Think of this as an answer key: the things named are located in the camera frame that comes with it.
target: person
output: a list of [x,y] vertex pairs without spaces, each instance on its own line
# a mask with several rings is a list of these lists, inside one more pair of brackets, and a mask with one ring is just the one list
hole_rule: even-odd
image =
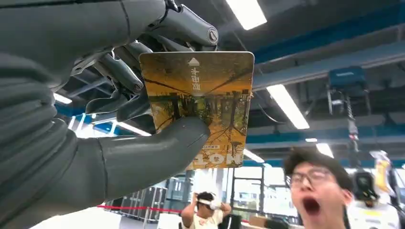
[[353,183],[339,161],[317,151],[293,149],[284,160],[286,183],[305,229],[344,229]]
[[209,192],[193,194],[191,204],[181,212],[183,229],[218,229],[223,218],[231,213],[229,204],[220,203],[219,209],[213,210],[209,205],[200,203],[200,200],[213,201],[214,195]]

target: open mouth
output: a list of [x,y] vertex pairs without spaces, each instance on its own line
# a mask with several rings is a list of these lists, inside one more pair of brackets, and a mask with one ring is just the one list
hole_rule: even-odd
[[309,215],[318,215],[320,212],[320,205],[314,198],[304,198],[302,200],[304,208]]

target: white arrow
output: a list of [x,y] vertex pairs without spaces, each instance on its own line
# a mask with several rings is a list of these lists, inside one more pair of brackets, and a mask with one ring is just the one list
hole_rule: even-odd
[[200,62],[198,62],[198,60],[193,57],[189,62],[189,66],[193,66],[193,67],[200,66]]

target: vr headset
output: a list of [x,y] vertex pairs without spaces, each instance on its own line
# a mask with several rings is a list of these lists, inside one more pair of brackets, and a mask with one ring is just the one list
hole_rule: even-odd
[[198,199],[198,202],[207,205],[211,210],[218,210],[221,207],[221,203],[216,202],[216,201]]

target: black hair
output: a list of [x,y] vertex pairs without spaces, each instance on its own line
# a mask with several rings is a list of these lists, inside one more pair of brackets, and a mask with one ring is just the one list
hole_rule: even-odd
[[[212,195],[212,193],[209,193],[209,192],[202,192],[202,193],[199,193],[199,194],[197,195],[197,199],[204,199],[204,200],[207,200],[207,201],[213,201],[213,200],[214,200],[214,196]],[[206,205],[206,204],[197,203],[197,210],[198,210],[198,208],[199,208],[200,205]]]
[[350,192],[353,190],[352,179],[339,161],[316,150],[307,151],[293,148],[291,154],[284,160],[284,175],[292,175],[295,167],[303,162],[327,168],[336,177],[341,188]]

